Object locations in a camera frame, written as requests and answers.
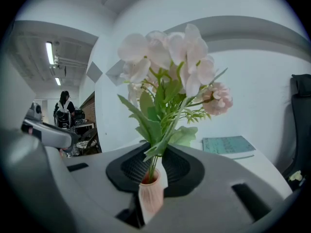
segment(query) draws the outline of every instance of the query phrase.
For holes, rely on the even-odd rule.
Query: artificial flower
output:
[[[146,78],[150,67],[169,70],[171,64],[167,36],[160,31],[152,31],[146,37],[139,33],[128,35],[122,41],[118,55],[125,61],[122,77],[135,83]]]
[[[123,73],[120,77],[129,80],[132,83],[143,81],[149,71],[150,60],[143,58],[138,63],[126,62],[123,66]]]
[[[193,103],[200,103],[203,101],[203,94],[197,95],[195,99],[192,100]]]
[[[203,107],[210,115],[220,115],[226,113],[233,105],[230,90],[223,83],[215,82],[203,94],[203,100],[211,100],[203,103]]]
[[[144,91],[143,88],[141,88],[141,84],[134,84],[130,83],[127,86],[128,89],[128,100],[135,106],[138,107],[137,100],[140,98],[142,92]]]
[[[169,35],[169,51],[175,65],[181,67],[180,77],[187,97],[198,94],[200,86],[209,84],[215,77],[214,60],[207,54],[207,44],[198,28],[187,24],[185,34]]]

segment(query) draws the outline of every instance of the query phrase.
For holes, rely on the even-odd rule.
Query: black slot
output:
[[[150,143],[128,152],[113,160],[106,168],[106,175],[114,186],[125,192],[137,193],[139,184],[146,174],[151,159],[144,162],[144,154]],[[168,145],[162,158],[169,186],[164,189],[164,197],[185,196],[202,181],[205,170],[195,157]]]
[[[232,189],[255,221],[261,219],[271,211],[271,208],[247,184],[236,184],[232,186]]]
[[[73,172],[73,171],[80,170],[80,169],[85,168],[85,167],[88,167],[88,164],[86,164],[86,163],[79,163],[79,164],[76,164],[76,165],[68,166],[67,169],[68,169],[69,172]]]
[[[145,225],[138,194],[132,196],[130,208],[122,210],[116,218],[138,229]]]

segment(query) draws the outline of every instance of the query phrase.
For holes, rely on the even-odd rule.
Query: gray plastic surface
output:
[[[69,133],[56,130],[40,122],[24,119],[24,122],[31,125],[34,129],[41,131],[41,141],[44,146],[66,149],[72,145]]]
[[[51,232],[76,232],[73,215],[54,182],[40,141],[25,133],[1,130],[0,135],[1,169],[20,202]]]
[[[105,167],[112,160],[141,144],[121,150],[65,159],[67,166],[87,163],[89,167],[70,173],[81,188],[111,216],[128,207],[131,194],[118,191],[108,180]],[[254,220],[232,186],[246,183],[271,208],[283,201],[267,183],[226,157],[188,147],[174,147],[199,159],[205,167],[201,184],[189,195],[165,198],[164,205],[143,230],[158,232],[235,232],[247,229]]]
[[[129,226],[118,219],[114,218],[109,211],[114,204],[119,205],[118,200],[110,200],[110,208],[103,208],[98,203],[98,200],[107,201],[110,198],[105,197],[105,187],[108,183],[101,183],[102,196],[94,197],[90,196],[86,191],[86,187],[81,186],[75,179],[72,178],[72,173],[69,173],[67,167],[65,166],[63,159],[60,157],[59,153],[54,151],[54,148],[46,148],[48,159],[51,164],[51,171],[53,173],[55,182],[58,186],[60,193],[62,194],[66,204],[70,207],[76,222],[77,232],[85,233],[104,233],[104,232],[127,232],[127,233],[137,233],[139,230]],[[80,157],[70,158],[72,160],[80,159]],[[91,172],[87,179],[91,179],[91,176],[103,176],[101,173]]]

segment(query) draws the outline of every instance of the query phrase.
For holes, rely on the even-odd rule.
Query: brick wall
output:
[[[96,116],[95,116],[95,96],[93,96],[89,101],[87,101],[81,109],[84,111],[86,115],[86,119],[88,121],[92,121],[95,123],[96,127]]]

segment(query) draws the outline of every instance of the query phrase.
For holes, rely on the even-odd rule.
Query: pink flower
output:
[[[229,88],[223,83],[213,83],[203,95],[203,100],[212,99],[212,101],[208,103],[203,103],[205,111],[215,116],[226,113],[233,105],[233,99],[229,91]]]

